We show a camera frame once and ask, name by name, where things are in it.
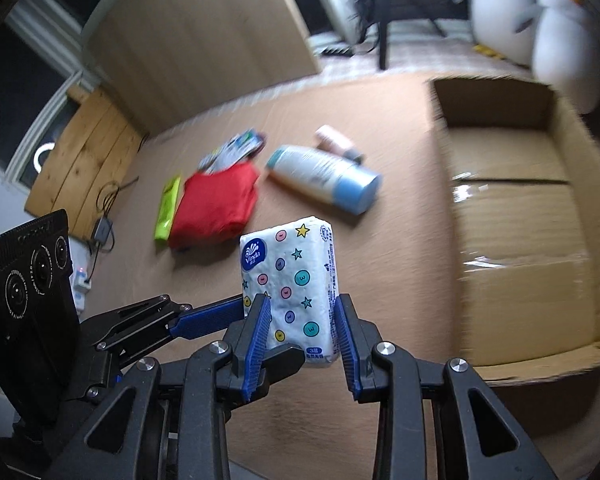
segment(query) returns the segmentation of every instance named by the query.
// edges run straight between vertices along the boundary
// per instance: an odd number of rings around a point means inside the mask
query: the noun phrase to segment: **folded red shirt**
[[[194,173],[173,218],[169,247],[185,249],[237,238],[258,198],[258,171],[250,162],[213,174]]]

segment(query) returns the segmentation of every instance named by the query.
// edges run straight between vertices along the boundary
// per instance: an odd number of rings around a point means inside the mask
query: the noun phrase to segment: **blue gripper pad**
[[[195,339],[224,330],[232,322],[241,319],[244,319],[242,295],[192,310],[190,314],[178,318],[178,322],[169,332],[173,338]]]
[[[347,387],[353,394],[353,399],[358,400],[362,393],[362,383],[360,382],[360,359],[358,351],[353,341],[351,327],[345,313],[345,307],[342,304],[340,296],[336,298],[333,308],[336,332],[338,334],[338,344],[340,354],[342,355],[342,365],[344,366],[344,375],[347,378]]]
[[[240,389],[244,402],[251,400],[251,394],[258,386],[258,378],[260,377],[260,367],[264,352],[267,349],[267,335],[269,335],[269,325],[271,324],[271,300],[267,296],[263,296],[262,307],[258,313],[253,335],[249,342],[248,350],[244,356],[244,379]]]

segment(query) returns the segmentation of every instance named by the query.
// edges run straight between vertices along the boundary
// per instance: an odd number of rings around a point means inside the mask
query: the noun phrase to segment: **small bottle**
[[[355,162],[304,146],[280,146],[267,162],[280,182],[355,215],[369,209],[382,176]]]
[[[356,164],[362,164],[365,156],[356,149],[353,142],[335,128],[325,124],[315,131],[315,135],[318,137],[319,150],[343,156],[353,160]]]

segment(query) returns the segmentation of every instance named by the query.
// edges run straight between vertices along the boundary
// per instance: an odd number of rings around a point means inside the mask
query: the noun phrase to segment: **blue bottle cap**
[[[359,215],[369,209],[382,184],[382,176],[361,166],[351,166],[338,179],[333,189],[333,203],[345,211]]]
[[[278,159],[282,156],[283,153],[285,153],[285,150],[286,146],[280,146],[275,152],[273,152],[273,155],[271,155],[269,157],[269,160],[267,161],[268,170],[273,170],[273,168],[276,167]]]

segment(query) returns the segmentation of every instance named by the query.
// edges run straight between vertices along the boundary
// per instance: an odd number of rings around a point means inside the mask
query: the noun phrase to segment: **box flap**
[[[462,354],[494,365],[591,344],[590,261],[571,187],[464,184],[455,200]]]
[[[556,99],[550,133],[570,176],[592,259],[596,339],[600,341],[600,152],[582,120],[563,98]]]
[[[591,344],[589,264],[582,258],[465,271],[461,354],[474,366],[484,366]]]
[[[600,366],[600,349],[583,346],[561,354],[529,361],[478,366],[475,371],[491,386],[543,383],[581,374]]]
[[[443,77],[432,80],[435,114],[449,128],[497,126],[546,130],[554,104],[548,86],[512,77]]]
[[[553,139],[541,130],[452,128],[452,177],[567,182]]]
[[[465,267],[587,258],[567,184],[459,184],[454,209]]]

